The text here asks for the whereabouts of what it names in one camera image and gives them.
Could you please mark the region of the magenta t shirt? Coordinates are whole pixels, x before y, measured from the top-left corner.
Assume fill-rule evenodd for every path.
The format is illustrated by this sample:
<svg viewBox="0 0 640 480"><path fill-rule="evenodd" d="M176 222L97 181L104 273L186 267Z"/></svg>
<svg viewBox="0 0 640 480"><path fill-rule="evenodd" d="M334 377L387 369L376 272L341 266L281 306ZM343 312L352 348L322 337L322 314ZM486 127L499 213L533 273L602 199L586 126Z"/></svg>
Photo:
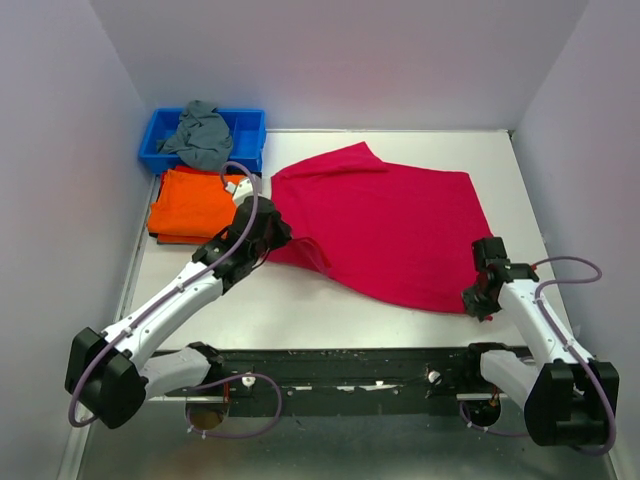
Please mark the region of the magenta t shirt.
<svg viewBox="0 0 640 480"><path fill-rule="evenodd" d="M471 245L491 234L467 173L386 163L361 142L280 170L271 199L292 228L271 261L389 304L463 313Z"/></svg>

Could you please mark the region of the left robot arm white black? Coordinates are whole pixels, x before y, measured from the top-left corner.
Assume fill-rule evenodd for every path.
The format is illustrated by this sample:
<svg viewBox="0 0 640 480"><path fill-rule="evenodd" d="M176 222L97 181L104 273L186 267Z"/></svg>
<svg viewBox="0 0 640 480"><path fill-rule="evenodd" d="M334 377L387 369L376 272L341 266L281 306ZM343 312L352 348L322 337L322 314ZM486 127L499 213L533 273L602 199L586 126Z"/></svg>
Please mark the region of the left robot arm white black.
<svg viewBox="0 0 640 480"><path fill-rule="evenodd" d="M222 378L218 352L195 342L170 354L157 349L188 319L252 273L259 261L284 247L291 228L272 200L253 195L241 201L230 225L200 246L167 286L138 310L100 332L87 327L71 343L65 390L68 421L79 406L92 420L116 429L148 400L184 389L214 393Z"/></svg>

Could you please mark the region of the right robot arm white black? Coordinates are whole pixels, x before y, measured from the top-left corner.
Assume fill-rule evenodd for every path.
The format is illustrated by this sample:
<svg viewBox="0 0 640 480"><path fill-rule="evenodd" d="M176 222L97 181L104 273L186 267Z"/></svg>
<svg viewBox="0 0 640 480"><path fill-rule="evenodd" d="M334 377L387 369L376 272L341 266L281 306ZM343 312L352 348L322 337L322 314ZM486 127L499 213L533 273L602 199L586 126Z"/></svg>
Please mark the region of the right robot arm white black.
<svg viewBox="0 0 640 480"><path fill-rule="evenodd" d="M489 385L522 410L529 437L539 446L568 446L587 455L608 453L617 437L619 374L575 339L544 295L537 264L514 263L499 237L473 242L477 273L463 291L467 315L486 321L505 314L533 358L521 360L501 344L472 344L460 379L469 390Z"/></svg>

